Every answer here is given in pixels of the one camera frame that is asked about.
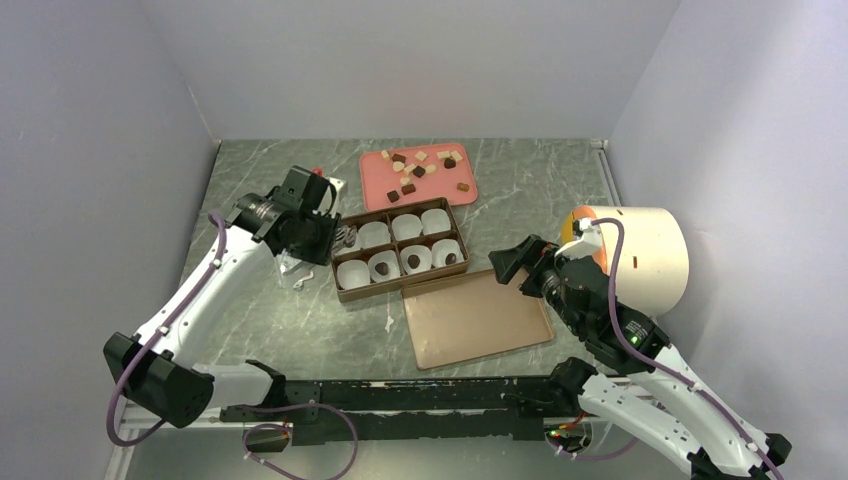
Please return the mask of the dark heart chocolate piece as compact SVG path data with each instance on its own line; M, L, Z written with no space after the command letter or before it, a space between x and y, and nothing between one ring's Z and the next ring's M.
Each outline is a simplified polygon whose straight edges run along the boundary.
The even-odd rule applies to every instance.
M420 264L421 264L421 260L420 260L420 257L418 255L412 254L412 255L409 255L407 257L407 265L411 269L417 269L420 266Z

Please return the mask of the rose gold tongs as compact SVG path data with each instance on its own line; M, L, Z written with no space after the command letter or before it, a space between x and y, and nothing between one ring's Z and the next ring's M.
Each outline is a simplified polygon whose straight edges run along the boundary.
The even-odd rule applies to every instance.
M334 250L341 250L344 248L352 248L357 240L357 228L351 225L342 225L340 226L336 232L334 237Z

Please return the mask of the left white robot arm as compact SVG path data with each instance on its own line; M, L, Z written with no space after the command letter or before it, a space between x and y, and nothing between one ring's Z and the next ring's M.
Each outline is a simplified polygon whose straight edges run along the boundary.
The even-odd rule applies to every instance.
M103 352L119 398L145 408L158 425L183 428L209 408L246 405L259 419L286 405L285 377L258 362L203 365L200 356L216 323L247 281L287 260L325 265L339 239L346 182L295 166L265 194L239 198L227 214L212 212L217 239L172 298L135 333L113 334Z

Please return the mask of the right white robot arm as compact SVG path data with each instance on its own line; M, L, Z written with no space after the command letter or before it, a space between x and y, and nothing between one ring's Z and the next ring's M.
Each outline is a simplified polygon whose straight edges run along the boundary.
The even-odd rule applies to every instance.
M591 255L572 255L576 242L559 246L537 235L488 255L498 283L526 271L522 294L544 300L596 360L659 402L650 405L588 363L570 358L549 377L552 407L564 415L580 410L610 421L693 479L781 478L790 441L743 420L694 373L646 313L622 301L625 244L616 242L608 269Z

